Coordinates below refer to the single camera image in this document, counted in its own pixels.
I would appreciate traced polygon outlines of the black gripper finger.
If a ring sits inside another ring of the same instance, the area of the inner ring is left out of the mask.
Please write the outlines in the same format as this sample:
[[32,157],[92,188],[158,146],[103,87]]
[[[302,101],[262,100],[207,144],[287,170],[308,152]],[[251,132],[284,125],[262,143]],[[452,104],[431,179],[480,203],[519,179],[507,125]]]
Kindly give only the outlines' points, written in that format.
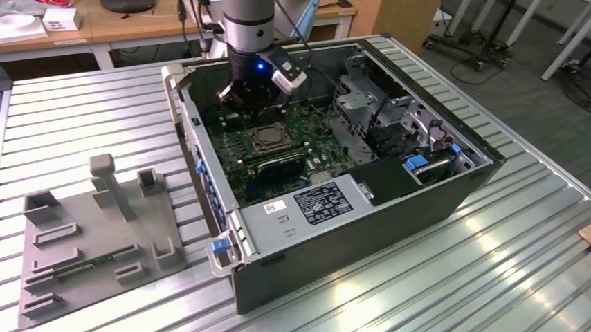
[[218,92],[220,104],[239,115],[244,115],[244,89],[242,80],[231,80],[228,85]]
[[282,93],[272,105],[268,107],[268,114],[275,118],[284,119],[290,110],[290,96]]

